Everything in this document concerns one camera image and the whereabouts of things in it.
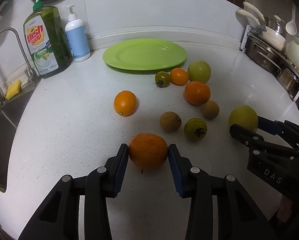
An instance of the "green tomato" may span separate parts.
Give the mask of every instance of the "green tomato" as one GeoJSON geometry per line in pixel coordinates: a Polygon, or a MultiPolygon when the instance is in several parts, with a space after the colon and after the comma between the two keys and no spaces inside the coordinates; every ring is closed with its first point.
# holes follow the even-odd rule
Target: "green tomato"
{"type": "Polygon", "coordinates": [[[230,113],[228,119],[229,127],[234,123],[250,131],[256,132],[258,128],[258,116],[250,106],[238,106],[230,113]]]}
{"type": "Polygon", "coordinates": [[[207,124],[199,118],[189,119],[184,126],[184,133],[188,140],[193,142],[199,141],[207,133],[207,124]]]}
{"type": "Polygon", "coordinates": [[[206,83],[211,77],[211,67],[203,60],[192,62],[187,69],[191,81],[206,83]]]}
{"type": "Polygon", "coordinates": [[[171,83],[171,76],[167,72],[160,71],[155,76],[155,83],[159,87],[167,87],[171,83]]]}

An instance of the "blue label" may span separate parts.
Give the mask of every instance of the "blue label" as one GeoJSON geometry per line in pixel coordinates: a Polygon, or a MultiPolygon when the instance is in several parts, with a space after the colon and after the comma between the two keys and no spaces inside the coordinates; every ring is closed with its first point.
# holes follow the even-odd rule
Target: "blue label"
{"type": "Polygon", "coordinates": [[[65,32],[72,57],[81,58],[90,53],[85,26],[65,32]]]}

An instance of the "hand soap bottle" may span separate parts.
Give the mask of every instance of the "hand soap bottle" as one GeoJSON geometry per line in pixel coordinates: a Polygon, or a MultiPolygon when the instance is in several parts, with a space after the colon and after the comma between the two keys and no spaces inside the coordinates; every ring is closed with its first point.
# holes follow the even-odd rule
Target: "hand soap bottle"
{"type": "Polygon", "coordinates": [[[23,28],[27,48],[42,78],[68,68],[72,57],[56,7],[44,6],[36,0],[23,28]]]}
{"type": "Polygon", "coordinates": [[[77,14],[73,12],[74,4],[67,6],[70,10],[69,22],[65,26],[65,34],[75,62],[82,62],[91,55],[88,38],[84,22],[77,19],[77,14]]]}

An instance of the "silver bolt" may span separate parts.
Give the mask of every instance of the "silver bolt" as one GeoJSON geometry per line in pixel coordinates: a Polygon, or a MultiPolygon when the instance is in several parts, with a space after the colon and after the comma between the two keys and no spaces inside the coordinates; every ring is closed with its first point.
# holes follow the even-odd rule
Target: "silver bolt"
{"type": "Polygon", "coordinates": [[[200,169],[199,168],[197,168],[197,167],[191,167],[191,172],[193,172],[193,173],[199,173],[200,172],[200,169]]]}
{"type": "Polygon", "coordinates": [[[105,167],[98,167],[97,168],[97,172],[98,173],[104,173],[106,171],[106,168],[105,167]]]}
{"type": "Polygon", "coordinates": [[[70,175],[64,175],[64,176],[62,177],[62,181],[63,181],[63,182],[68,182],[70,179],[71,179],[70,175]]]}
{"type": "Polygon", "coordinates": [[[226,179],[227,179],[228,181],[234,181],[234,180],[235,180],[235,177],[234,177],[233,175],[227,175],[227,176],[226,176],[226,179]]]}

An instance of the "oval plate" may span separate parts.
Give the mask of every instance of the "oval plate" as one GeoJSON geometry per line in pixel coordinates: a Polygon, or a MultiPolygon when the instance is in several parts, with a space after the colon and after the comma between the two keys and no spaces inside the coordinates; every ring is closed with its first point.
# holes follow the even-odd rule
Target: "oval plate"
{"type": "Polygon", "coordinates": [[[185,49],[160,39],[134,39],[109,47],[103,54],[106,64],[128,70],[156,70],[177,66],[187,58],[185,49]]]}

